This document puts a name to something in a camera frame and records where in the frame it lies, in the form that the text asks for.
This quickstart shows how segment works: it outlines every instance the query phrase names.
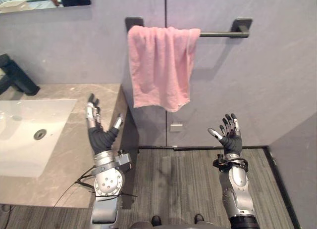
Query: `marble countertop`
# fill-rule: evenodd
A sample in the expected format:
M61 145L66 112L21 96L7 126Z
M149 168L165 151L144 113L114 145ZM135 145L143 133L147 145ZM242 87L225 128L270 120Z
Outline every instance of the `marble countertop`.
M39 86L41 89L35 96L27 96L10 88L0 95L0 100L77 99L77 102L42 175L38 178L0 176L0 203L46 207L92 207L95 196L89 192L89 189L78 184L69 188L94 164L87 134L85 107L90 93L94 93L100 99L102 125L107 130L119 113L123 116L127 113L128 107L121 85ZM123 128L124 126L113 144L115 152L119 150ZM93 179L87 179L85 182L93 183Z

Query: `pink towel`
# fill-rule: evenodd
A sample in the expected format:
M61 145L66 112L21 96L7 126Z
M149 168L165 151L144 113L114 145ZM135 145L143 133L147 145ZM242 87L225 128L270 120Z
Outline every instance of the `pink towel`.
M159 105L169 112L190 102L189 79L200 29L133 26L128 33L134 108Z

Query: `mirror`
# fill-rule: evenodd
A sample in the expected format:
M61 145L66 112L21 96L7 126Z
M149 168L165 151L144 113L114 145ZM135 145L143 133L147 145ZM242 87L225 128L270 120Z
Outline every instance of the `mirror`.
M24 10L90 4L90 0L0 0L0 14Z

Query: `sink drain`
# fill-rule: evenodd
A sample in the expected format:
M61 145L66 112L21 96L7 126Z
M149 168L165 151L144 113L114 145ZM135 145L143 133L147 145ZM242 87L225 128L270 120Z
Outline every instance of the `sink drain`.
M34 134L35 140L41 140L46 135L47 131L45 129L40 129Z

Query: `gray wall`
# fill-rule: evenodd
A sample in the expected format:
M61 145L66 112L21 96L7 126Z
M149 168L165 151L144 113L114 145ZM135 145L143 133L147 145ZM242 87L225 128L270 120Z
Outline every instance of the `gray wall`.
M317 114L270 145L300 225L317 227Z
M146 25L162 27L164 0L91 1L91 6L0 15L0 53L8 53L39 84L123 83L132 106L124 19L141 15ZM132 109L132 114L141 142L165 144L163 109Z
M219 129L234 112L245 145L266 145L316 112L316 0L167 0L176 28L228 31L236 17L252 17L248 39L199 38L191 102L167 115L167 144L219 145Z

